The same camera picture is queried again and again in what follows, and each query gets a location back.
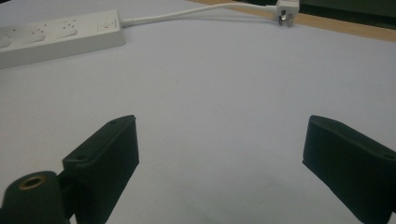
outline power strip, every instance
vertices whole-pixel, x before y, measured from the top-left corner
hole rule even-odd
[[[0,28],[0,69],[125,44],[117,10]]]

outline wooden table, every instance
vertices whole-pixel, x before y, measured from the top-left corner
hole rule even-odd
[[[231,3],[231,0],[191,0],[192,2],[202,3],[207,5],[215,5],[220,3]],[[236,9],[238,11],[272,18],[271,13],[262,12],[252,9]],[[302,25],[313,26],[320,29],[332,30],[350,35],[359,35],[374,39],[380,39],[390,42],[396,42],[396,30],[379,28],[369,25],[357,24],[348,21],[337,21],[317,16],[306,15],[300,13],[297,15],[295,22]]]

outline white power strip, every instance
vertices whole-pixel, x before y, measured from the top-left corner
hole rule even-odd
[[[125,44],[117,10],[0,28],[0,69]]]

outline power cord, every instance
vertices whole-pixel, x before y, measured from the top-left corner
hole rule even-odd
[[[203,12],[203,11],[208,11],[208,10],[212,10],[212,9],[234,8],[234,7],[249,8],[249,9],[256,9],[256,10],[271,12],[274,14],[274,20],[278,21],[279,25],[283,25],[283,23],[285,22],[288,26],[292,26],[294,23],[294,18],[296,17],[296,15],[299,11],[300,3],[298,0],[278,0],[275,6],[264,6],[264,7],[250,5],[250,4],[244,4],[244,3],[224,3],[224,4],[214,5],[214,6],[199,7],[196,9],[190,9],[190,10],[186,10],[186,11],[165,14],[165,15],[161,15],[161,16],[143,17],[143,18],[137,18],[137,19],[129,18],[129,19],[125,19],[125,20],[121,21],[121,24],[123,27],[127,27],[127,26],[155,22],[155,21],[167,21],[167,20],[171,20],[171,19],[174,19],[177,17],[181,17],[181,16],[193,14],[193,13],[198,13],[198,12]]]

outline white cable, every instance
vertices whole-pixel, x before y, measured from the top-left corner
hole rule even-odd
[[[176,17],[185,16],[185,15],[192,14],[192,13],[208,11],[208,10],[217,9],[217,8],[230,8],[230,7],[243,7],[243,8],[257,9],[257,10],[276,13],[276,6],[262,7],[262,6],[244,4],[244,3],[224,3],[224,4],[218,4],[218,5],[214,5],[214,6],[208,6],[208,7],[199,7],[196,9],[191,9],[191,10],[186,10],[186,11],[181,11],[181,12],[176,12],[176,13],[170,13],[170,14],[155,16],[155,17],[125,19],[122,21],[122,26],[127,27],[127,26],[142,24],[142,23],[148,23],[148,22],[166,21],[166,20],[170,20],[170,19],[173,19]]]

